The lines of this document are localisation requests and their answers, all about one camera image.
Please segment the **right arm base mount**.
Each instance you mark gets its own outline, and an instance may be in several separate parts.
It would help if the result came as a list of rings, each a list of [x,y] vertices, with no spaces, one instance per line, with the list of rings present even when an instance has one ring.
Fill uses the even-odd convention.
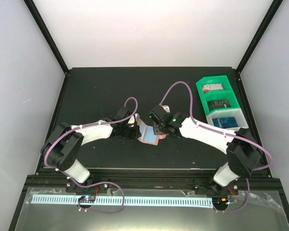
[[[228,196],[232,193],[238,195],[238,186],[234,181],[229,183],[227,186],[221,186],[212,178],[194,179],[191,189],[194,190],[196,194],[206,196]]]

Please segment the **blue card stack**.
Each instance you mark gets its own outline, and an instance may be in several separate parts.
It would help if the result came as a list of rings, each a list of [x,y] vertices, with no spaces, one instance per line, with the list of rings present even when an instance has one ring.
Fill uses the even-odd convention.
[[[212,122],[215,127],[223,129],[238,127],[237,121],[234,117],[214,118]]]

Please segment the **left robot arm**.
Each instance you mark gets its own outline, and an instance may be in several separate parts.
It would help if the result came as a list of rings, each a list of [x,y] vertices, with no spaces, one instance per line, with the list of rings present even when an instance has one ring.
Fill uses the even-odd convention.
[[[90,142],[115,136],[137,139],[141,136],[139,115],[122,107],[112,117],[106,117],[86,125],[59,124],[41,148],[44,165],[52,167],[77,182],[83,192],[94,185],[89,170],[78,160],[80,148]]]

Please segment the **green and white card bin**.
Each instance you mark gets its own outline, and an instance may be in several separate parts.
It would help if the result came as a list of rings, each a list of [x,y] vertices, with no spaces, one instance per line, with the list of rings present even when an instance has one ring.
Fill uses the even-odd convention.
[[[226,75],[203,77],[196,88],[208,124],[235,131],[249,127]]]

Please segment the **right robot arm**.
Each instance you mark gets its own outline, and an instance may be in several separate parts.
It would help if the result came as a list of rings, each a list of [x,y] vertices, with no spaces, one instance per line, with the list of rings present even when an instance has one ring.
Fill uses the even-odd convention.
[[[250,132],[241,128],[238,131],[217,128],[195,120],[184,113],[172,114],[157,105],[149,113],[157,132],[200,141],[216,148],[227,156],[225,164],[220,166],[209,182],[210,190],[222,193],[234,180],[249,178],[255,170],[262,154],[259,148],[248,140]]]

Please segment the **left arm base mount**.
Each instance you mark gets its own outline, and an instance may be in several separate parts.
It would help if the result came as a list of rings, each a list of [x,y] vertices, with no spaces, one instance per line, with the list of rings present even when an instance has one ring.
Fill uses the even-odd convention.
[[[93,205],[96,200],[96,197],[100,194],[106,194],[108,188],[108,184],[100,184],[94,187],[82,188],[72,180],[69,180],[66,184],[66,192],[75,193],[76,195],[80,195],[80,198],[77,200],[76,205],[80,203],[80,207],[83,209],[89,209]]]

